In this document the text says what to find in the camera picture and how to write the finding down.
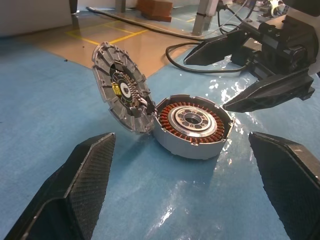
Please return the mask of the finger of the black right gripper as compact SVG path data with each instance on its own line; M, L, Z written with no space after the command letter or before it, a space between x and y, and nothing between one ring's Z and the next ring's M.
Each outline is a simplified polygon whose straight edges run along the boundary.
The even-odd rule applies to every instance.
M315 92L314 79L303 69L289 75L276 74L257 81L223 104L230 112L254 112L269 109L294 98L309 99Z
M243 29L209 38L195 47L183 60L185 65L208 66L234 54L248 40Z

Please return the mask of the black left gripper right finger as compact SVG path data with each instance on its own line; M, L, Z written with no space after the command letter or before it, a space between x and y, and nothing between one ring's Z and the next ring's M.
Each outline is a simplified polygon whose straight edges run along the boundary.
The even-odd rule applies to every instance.
M302 144L253 131L263 188L292 240L320 238L320 161Z

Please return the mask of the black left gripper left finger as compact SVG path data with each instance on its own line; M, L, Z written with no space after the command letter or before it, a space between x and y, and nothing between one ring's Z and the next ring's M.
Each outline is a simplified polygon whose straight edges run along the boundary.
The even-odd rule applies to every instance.
M79 143L42 184L7 240L90 240L105 200L116 135Z

